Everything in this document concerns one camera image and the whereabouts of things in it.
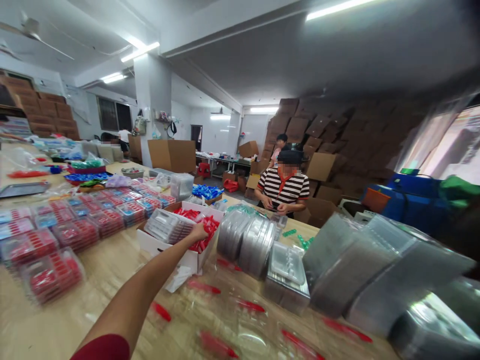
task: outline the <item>doorway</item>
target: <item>doorway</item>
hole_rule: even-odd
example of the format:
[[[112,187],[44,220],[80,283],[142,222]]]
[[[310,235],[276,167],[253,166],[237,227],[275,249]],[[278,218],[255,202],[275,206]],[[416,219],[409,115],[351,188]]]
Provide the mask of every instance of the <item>doorway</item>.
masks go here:
[[[202,125],[190,125],[190,140],[195,142],[196,151],[202,151]]]

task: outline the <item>wooden table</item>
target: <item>wooden table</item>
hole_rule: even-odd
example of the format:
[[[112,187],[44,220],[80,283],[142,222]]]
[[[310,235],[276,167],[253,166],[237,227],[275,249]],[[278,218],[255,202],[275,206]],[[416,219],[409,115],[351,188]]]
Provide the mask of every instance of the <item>wooden table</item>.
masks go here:
[[[15,147],[4,144],[2,153]],[[1,185],[37,182],[47,180],[52,186],[61,184],[63,175],[49,175],[30,179],[9,179],[6,177],[5,164],[0,160]],[[119,172],[121,168],[142,167],[136,163],[114,163],[107,166],[111,173]],[[235,204],[238,200],[227,195],[224,198],[228,204]],[[26,200],[14,198],[0,202],[2,208],[18,203],[27,205],[32,197]],[[297,229],[305,239],[317,234],[317,228],[289,219],[285,231]],[[0,267],[0,310],[1,310],[1,338],[0,359],[8,360],[65,360],[77,348],[87,331],[102,313],[117,290],[142,265],[148,261],[148,254],[139,248],[136,237],[136,227],[121,231],[79,254],[86,272],[86,281],[71,289],[61,298],[43,306],[32,304],[25,296],[21,282],[4,267]],[[296,237],[282,237],[281,242],[292,245],[300,243]],[[373,344],[359,343],[348,339],[342,334],[331,332],[323,325],[322,317],[307,309],[301,317],[291,314],[276,304],[262,298],[262,283],[242,272],[230,272],[216,269],[216,251],[205,264],[204,275],[198,280],[214,284],[222,288],[224,297],[232,292],[240,294],[249,300],[263,304],[268,313],[268,329],[262,333],[262,338],[269,344],[269,354],[262,356],[265,359],[277,359],[277,324],[287,324],[298,334],[312,343],[319,350],[327,354],[328,359],[397,359],[390,345],[382,339],[374,338]],[[200,313],[192,312],[191,294],[184,288],[170,294],[165,290],[155,298],[172,314],[170,323],[149,314],[144,323],[132,359],[199,359],[193,356],[192,341],[199,323],[205,324],[206,309]],[[224,320],[229,314],[226,301],[220,301],[211,319],[211,327],[228,339],[241,341],[236,334],[229,332]],[[243,354],[243,359],[255,359],[257,356]]]

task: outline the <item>pillar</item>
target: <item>pillar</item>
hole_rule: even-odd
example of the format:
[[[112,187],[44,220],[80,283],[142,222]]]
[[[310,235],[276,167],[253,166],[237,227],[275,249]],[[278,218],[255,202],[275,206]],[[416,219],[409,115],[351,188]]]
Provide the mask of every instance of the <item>pillar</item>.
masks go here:
[[[135,71],[136,100],[138,110],[149,121],[146,135],[140,137],[143,165],[152,167],[148,140],[155,132],[162,139],[168,139],[162,123],[155,120],[160,112],[172,113],[172,70],[170,64],[160,56],[145,54],[133,60]]]

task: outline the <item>black and white striped shirt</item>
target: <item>black and white striped shirt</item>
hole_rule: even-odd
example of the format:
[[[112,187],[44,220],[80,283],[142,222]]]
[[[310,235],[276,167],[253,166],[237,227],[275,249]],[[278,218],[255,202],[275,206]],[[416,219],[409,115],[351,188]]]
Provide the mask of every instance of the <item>black and white striped shirt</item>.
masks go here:
[[[295,204],[297,200],[307,200],[310,195],[309,178],[299,173],[282,181],[278,167],[270,167],[263,172],[258,188],[267,195],[273,208],[280,204]]]

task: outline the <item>fluorescent light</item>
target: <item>fluorescent light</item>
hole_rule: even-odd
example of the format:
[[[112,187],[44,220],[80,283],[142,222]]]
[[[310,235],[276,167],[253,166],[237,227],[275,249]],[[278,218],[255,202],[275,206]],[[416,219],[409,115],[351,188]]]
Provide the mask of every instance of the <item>fluorescent light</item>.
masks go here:
[[[374,2],[374,1],[377,1],[377,0],[350,0],[350,1],[346,1],[346,2],[343,2],[341,4],[338,4],[338,5],[335,5],[335,6],[332,6],[332,7],[328,7],[328,8],[323,9],[323,10],[311,12],[307,15],[306,21],[313,20],[313,19],[316,19],[316,18],[321,18],[321,17],[324,17],[326,15],[330,15],[330,14],[333,14],[333,13],[338,13],[340,11],[347,10],[347,9],[350,9],[350,8],[354,8],[354,7],[357,7],[357,6],[360,6],[360,5],[363,5],[363,4],[367,4],[367,3],[371,3],[371,2]]]
[[[130,55],[122,57],[121,62],[124,63],[124,62],[127,62],[128,60],[138,58],[140,55],[148,53],[150,50],[158,48],[159,46],[160,46],[160,43],[157,41],[157,42],[154,42],[153,44],[142,47],[141,49],[138,49],[137,51],[132,52]]]
[[[109,77],[108,79],[103,80],[103,82],[105,84],[110,84],[110,83],[113,83],[114,81],[122,80],[122,79],[125,79],[125,78],[126,78],[125,75],[120,74],[120,75]]]
[[[269,113],[275,114],[279,108],[278,107],[252,107],[250,111],[252,113]]]
[[[210,120],[230,120],[230,115],[212,115]]]
[[[121,72],[114,72],[113,74],[101,77],[100,80],[107,80],[107,79],[113,78],[114,76],[118,76],[118,75],[122,75],[122,73]]]

